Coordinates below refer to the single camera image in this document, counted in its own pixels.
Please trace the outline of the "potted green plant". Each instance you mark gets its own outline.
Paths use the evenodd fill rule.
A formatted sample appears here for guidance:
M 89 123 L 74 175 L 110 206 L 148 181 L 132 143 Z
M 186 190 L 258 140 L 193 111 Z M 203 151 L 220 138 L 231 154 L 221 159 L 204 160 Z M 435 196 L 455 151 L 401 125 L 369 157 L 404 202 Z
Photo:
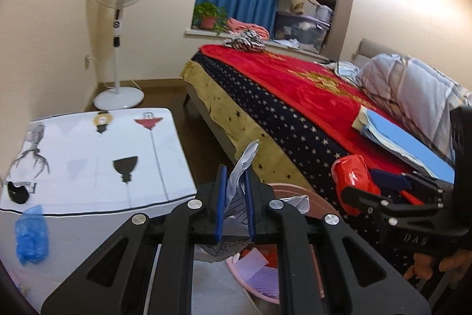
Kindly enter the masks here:
M 218 7 L 211 1 L 204 1 L 195 5 L 192 25 L 200 30 L 220 34 L 228 30 L 227 19 L 228 15 L 224 7 Z

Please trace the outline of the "bed with red blanket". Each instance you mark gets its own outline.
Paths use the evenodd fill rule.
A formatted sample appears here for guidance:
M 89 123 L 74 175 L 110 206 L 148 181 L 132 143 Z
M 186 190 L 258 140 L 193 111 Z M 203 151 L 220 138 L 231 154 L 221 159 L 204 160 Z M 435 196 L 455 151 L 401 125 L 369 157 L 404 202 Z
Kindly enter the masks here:
M 353 127 L 372 101 L 326 67 L 264 51 L 203 45 L 182 70 L 211 120 L 240 156 L 252 141 L 253 167 L 265 183 L 289 183 L 340 207 L 331 167 L 357 154 L 371 169 L 411 168 Z

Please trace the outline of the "orange plastic bag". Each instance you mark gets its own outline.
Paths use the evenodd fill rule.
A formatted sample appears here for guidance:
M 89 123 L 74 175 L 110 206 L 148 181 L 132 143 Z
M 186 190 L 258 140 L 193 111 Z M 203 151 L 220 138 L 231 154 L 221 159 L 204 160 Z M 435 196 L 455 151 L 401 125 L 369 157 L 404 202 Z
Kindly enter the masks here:
M 278 249 L 276 245 L 247 245 L 240 253 L 241 257 L 245 257 L 252 249 L 257 249 L 267 260 L 266 266 L 278 267 Z

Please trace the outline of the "pink trash bin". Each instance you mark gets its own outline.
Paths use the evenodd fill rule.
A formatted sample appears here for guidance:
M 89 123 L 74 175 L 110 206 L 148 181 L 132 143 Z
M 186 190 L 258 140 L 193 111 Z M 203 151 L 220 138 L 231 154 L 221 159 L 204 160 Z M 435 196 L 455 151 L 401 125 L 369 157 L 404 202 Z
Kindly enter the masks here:
M 317 193 L 286 183 L 272 183 L 271 187 L 277 198 L 290 201 L 299 197 L 295 204 L 311 218 L 322 218 L 328 213 L 336 213 L 334 207 Z M 249 295 L 262 303 L 279 305 L 278 289 L 278 252 L 276 245 L 248 245 L 246 248 L 226 260 L 226 264 L 236 279 Z

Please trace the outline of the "grey storage box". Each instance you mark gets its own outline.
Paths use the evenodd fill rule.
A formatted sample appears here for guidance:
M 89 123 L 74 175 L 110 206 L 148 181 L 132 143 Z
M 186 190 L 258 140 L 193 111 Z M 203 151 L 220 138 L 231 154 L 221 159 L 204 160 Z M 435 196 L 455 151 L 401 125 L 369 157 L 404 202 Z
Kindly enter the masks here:
M 320 53 L 330 24 L 304 14 L 276 13 L 273 39 L 288 41 L 300 50 Z

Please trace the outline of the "purple foam fruit net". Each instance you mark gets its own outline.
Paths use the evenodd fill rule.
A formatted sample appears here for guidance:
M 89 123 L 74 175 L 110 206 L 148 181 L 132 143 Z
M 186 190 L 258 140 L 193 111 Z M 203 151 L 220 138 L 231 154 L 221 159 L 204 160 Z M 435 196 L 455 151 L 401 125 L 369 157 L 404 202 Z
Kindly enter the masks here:
M 239 256 L 232 263 L 237 281 L 249 293 L 265 301 L 279 303 L 278 269 L 266 266 L 267 260 L 252 249 L 245 257 Z

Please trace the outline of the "red plastic wrapper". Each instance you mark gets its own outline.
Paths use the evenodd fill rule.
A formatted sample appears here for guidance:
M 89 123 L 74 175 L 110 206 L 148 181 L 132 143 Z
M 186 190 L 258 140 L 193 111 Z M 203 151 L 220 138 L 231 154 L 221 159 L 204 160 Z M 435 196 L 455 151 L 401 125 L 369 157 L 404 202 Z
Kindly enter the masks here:
M 337 159 L 331 166 L 331 176 L 335 182 L 337 198 L 344 211 L 357 217 L 361 212 L 342 200 L 342 191 L 347 187 L 380 196 L 381 190 L 371 179 L 370 172 L 361 155 L 348 155 Z

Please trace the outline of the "zebra striped cloth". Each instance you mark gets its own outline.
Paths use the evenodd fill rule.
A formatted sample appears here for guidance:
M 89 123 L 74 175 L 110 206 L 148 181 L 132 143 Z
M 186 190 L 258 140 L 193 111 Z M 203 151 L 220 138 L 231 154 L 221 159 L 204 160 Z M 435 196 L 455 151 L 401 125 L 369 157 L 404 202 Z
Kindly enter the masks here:
M 266 49 L 261 36 L 256 31 L 250 29 L 246 29 L 240 34 L 227 39 L 223 45 L 246 53 L 262 53 Z

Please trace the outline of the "silver foil wrapper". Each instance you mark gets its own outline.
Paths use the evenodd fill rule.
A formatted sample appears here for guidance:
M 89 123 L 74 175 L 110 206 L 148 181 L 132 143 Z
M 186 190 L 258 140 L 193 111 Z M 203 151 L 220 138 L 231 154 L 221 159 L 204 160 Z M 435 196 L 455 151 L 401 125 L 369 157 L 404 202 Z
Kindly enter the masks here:
M 187 202 L 188 209 L 204 211 L 201 224 L 193 226 L 197 261 L 222 262 L 249 244 L 293 244 L 309 229 L 307 195 L 277 198 L 252 169 L 258 149 L 259 142 L 252 141 L 230 172 L 222 167 L 216 181 Z

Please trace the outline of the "pink folded clothes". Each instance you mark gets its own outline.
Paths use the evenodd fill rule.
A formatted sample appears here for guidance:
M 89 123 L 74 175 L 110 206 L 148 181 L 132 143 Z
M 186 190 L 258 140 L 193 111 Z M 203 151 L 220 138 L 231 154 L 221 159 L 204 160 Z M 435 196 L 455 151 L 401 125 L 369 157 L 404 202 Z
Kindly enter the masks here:
M 271 39 L 269 31 L 265 27 L 257 24 L 241 22 L 232 17 L 226 20 L 226 27 L 229 32 L 233 34 L 241 34 L 242 32 L 245 32 L 247 30 L 252 30 L 264 41 Z

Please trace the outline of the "plaid quilt bundle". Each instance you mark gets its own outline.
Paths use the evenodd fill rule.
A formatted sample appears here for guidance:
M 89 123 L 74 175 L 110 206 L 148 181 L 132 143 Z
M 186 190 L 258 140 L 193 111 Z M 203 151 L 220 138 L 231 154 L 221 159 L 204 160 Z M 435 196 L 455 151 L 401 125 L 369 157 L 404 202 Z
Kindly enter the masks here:
M 450 111 L 471 105 L 471 91 L 417 58 L 379 53 L 364 66 L 324 65 L 401 122 L 449 166 L 455 164 Z

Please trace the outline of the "low table with grey cloth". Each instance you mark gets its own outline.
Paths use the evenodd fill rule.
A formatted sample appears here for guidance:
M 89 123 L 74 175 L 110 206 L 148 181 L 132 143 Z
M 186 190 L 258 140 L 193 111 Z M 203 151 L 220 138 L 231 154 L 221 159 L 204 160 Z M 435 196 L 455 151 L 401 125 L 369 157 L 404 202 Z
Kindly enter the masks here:
M 72 113 L 31 122 L 1 194 L 1 261 L 34 309 L 130 216 L 170 212 L 196 193 L 173 115 L 166 108 Z M 48 255 L 20 262 L 15 226 L 40 206 Z

